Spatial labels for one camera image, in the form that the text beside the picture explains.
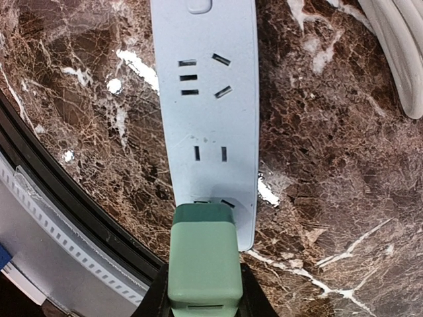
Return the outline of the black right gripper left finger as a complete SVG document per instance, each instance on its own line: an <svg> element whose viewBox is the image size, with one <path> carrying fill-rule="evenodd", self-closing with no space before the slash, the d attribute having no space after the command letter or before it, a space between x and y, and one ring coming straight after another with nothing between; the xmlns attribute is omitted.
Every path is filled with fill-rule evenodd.
<svg viewBox="0 0 423 317"><path fill-rule="evenodd" d="M159 270L155 280L134 312L134 317L172 316L171 304L167 295L169 265Z"/></svg>

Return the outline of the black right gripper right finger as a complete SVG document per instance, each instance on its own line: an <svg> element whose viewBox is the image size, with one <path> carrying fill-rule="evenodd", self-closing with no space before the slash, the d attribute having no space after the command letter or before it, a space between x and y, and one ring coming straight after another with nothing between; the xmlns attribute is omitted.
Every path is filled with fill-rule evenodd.
<svg viewBox="0 0 423 317"><path fill-rule="evenodd" d="M243 296L239 303L240 317L278 317L268 298L264 294L252 270L247 264L241 264Z"/></svg>

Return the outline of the green charger plug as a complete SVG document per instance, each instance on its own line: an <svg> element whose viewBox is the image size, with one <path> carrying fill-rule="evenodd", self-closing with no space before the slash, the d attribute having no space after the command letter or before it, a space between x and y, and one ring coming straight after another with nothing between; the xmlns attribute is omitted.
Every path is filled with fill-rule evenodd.
<svg viewBox="0 0 423 317"><path fill-rule="evenodd" d="M235 316L243 296L230 207L179 205L171 228L167 296L174 316Z"/></svg>

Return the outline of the light blue power strip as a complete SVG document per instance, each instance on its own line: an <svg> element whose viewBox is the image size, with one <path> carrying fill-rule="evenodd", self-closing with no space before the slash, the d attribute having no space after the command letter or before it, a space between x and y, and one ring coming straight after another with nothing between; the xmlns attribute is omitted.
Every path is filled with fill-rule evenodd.
<svg viewBox="0 0 423 317"><path fill-rule="evenodd" d="M258 195L254 1L152 1L159 101L177 205L224 203L252 247Z"/></svg>

